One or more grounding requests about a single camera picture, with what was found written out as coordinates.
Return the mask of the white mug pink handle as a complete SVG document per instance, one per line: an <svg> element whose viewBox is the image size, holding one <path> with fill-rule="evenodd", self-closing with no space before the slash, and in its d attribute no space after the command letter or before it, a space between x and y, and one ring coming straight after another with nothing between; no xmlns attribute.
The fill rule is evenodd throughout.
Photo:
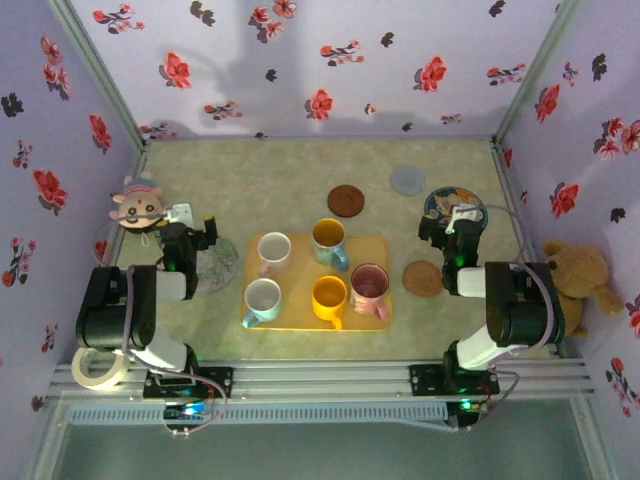
<svg viewBox="0 0 640 480"><path fill-rule="evenodd" d="M257 245L261 259L260 277L270 277L284 272L290 264L292 243L281 232L269 232L263 235Z"/></svg>

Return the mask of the white mug light blue handle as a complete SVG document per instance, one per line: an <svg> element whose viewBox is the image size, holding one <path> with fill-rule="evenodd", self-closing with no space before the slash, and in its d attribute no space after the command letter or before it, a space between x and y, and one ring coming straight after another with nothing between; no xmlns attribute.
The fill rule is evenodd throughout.
<svg viewBox="0 0 640 480"><path fill-rule="evenodd" d="M280 314L281 289L277 282L269 278L252 281L244 292L244 302L248 308L242 325L254 328L260 324L274 321Z"/></svg>

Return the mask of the yellow plastic tray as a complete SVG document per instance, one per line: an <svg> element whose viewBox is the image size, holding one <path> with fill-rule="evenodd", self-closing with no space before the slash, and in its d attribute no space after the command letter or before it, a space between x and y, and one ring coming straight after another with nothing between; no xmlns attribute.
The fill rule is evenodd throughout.
<svg viewBox="0 0 640 480"><path fill-rule="evenodd" d="M272 277L279 284L282 297L279 315L272 321L260 323L255 329L275 331L332 331L329 321L318 318L312 309L312 287L325 275L340 277L349 283L352 272L341 272L333 267L318 263L315 259L309 234L290 233L292 251L289 267ZM390 253L387 240L379 235L354 235L346 238L346 253L350 267L355 268L364 263L374 263L385 271L390 270ZM358 314L351 305L347 305L342 317L344 333L374 332L387 329L393 319L392 296L384 296L388 317L381 320L375 315Z"/></svg>

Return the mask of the brown teddy bear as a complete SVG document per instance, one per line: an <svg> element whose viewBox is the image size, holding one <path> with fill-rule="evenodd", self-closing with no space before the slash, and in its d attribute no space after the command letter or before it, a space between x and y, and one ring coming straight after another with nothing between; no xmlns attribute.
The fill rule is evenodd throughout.
<svg viewBox="0 0 640 480"><path fill-rule="evenodd" d="M621 312L623 304L610 288L609 266L601 253L589 245L567 244L559 240L542 246L565 319L565 334L586 339L583 309L591 299L603 314Z"/></svg>

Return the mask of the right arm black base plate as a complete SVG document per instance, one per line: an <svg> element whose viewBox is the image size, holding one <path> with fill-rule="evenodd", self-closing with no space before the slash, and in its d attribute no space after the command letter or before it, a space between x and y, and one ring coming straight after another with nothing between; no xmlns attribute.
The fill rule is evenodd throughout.
<svg viewBox="0 0 640 480"><path fill-rule="evenodd" d="M408 367L413 396L475 396L500 392L497 377L489 371L453 369L443 364Z"/></svg>

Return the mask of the aluminium frame post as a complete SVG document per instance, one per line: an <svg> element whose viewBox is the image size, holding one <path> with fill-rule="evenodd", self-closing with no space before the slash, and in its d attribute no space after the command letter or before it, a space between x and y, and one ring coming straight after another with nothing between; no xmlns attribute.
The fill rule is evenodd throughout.
<svg viewBox="0 0 640 480"><path fill-rule="evenodd" d="M562 0L558 3L554 20L528 67L528 72L518 88L496 133L491 137L491 145L495 150L502 146L510 128L526 108L527 102L533 95L536 83L543 75L547 64L562 43L566 32L571 28L576 14L580 11L585 1L586 0Z"/></svg>
<svg viewBox="0 0 640 480"><path fill-rule="evenodd" d="M46 0L46 3L64 28L105 100L117 115L129 140L139 152L144 152L146 143L139 133L134 117L70 0Z"/></svg>

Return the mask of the aluminium mounting rail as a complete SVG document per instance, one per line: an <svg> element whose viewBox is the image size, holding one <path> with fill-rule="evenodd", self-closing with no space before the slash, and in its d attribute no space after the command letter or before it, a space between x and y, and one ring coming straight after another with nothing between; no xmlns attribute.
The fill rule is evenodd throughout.
<svg viewBox="0 0 640 480"><path fill-rule="evenodd" d="M408 367L442 364L437 360L395 361L202 361L200 367L231 367L234 370L233 403L374 402L399 400L445 400L446 396L413 396ZM570 399L595 393L585 362L579 359L511 359L496 368L500 392L506 392L519 376L510 397Z"/></svg>

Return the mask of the tan woven round coaster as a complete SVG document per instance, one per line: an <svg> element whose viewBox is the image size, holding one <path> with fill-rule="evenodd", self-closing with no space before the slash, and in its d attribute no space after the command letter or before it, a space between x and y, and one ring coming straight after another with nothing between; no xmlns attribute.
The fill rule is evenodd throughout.
<svg viewBox="0 0 640 480"><path fill-rule="evenodd" d="M402 274L406 291L420 298L433 298L443 290L441 270L433 263L419 260L408 264Z"/></svg>

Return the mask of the blue mug yellow inside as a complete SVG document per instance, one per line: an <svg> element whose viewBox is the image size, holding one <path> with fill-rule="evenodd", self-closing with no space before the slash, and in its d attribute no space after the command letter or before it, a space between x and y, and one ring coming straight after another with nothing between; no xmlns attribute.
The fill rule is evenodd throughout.
<svg viewBox="0 0 640 480"><path fill-rule="evenodd" d="M345 250L345 229L336 219L319 220L312 229L312 245L318 263L333 267L341 272L350 268L350 261Z"/></svg>

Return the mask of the green patterned glass coaster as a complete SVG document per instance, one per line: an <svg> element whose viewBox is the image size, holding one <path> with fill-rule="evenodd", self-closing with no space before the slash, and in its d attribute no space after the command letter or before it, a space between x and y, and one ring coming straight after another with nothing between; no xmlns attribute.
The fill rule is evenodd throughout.
<svg viewBox="0 0 640 480"><path fill-rule="evenodd" d="M233 280L239 255L231 240L219 237L214 245L198 251L196 260L198 284L195 295L204 296L222 290Z"/></svg>

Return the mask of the dark brown round coaster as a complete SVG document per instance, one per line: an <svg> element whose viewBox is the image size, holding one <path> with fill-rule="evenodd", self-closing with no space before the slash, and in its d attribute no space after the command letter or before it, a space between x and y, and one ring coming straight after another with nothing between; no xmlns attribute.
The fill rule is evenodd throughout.
<svg viewBox="0 0 640 480"><path fill-rule="evenodd" d="M338 217L352 218L361 213L365 205L362 191L349 184L334 187L327 196L329 210Z"/></svg>

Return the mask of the cartoon print round coaster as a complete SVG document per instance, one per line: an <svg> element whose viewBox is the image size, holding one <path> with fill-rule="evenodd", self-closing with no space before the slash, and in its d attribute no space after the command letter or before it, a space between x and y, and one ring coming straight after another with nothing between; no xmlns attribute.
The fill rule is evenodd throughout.
<svg viewBox="0 0 640 480"><path fill-rule="evenodd" d="M443 226L443 232L451 218L452 208L460 203L477 205L482 209L483 221L480 224L480 231L483 232L488 224L488 213L484 203L473 192L462 187L442 187L431 192L424 205L424 214L433 220L438 220Z"/></svg>

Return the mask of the grey blue woven coaster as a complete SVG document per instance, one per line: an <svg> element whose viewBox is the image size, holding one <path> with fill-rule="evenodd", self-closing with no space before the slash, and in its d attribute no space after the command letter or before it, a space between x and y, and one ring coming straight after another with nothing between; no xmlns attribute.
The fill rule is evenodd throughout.
<svg viewBox="0 0 640 480"><path fill-rule="evenodd" d="M426 176L423 170L413 165L398 166L390 176L392 189L403 196L416 196L424 191Z"/></svg>

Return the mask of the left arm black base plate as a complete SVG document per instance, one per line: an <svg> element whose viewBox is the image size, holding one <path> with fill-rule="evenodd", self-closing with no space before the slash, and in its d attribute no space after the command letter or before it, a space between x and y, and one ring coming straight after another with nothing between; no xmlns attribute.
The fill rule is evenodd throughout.
<svg viewBox="0 0 640 480"><path fill-rule="evenodd" d="M233 386L234 370L231 367L200 367L196 376L216 382L230 397ZM222 395L211 385L200 380L166 376L159 373L147 372L143 387L144 399L164 399L175 401L204 400L213 395Z"/></svg>

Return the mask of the pink patterned mug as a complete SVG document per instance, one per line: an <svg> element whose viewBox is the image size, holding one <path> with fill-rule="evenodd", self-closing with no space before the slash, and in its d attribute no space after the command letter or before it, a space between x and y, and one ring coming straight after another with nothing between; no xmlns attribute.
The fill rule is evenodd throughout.
<svg viewBox="0 0 640 480"><path fill-rule="evenodd" d="M387 272L374 263L357 266L350 280L350 303L357 314L374 315L381 321L390 317L385 303L385 295L389 290Z"/></svg>

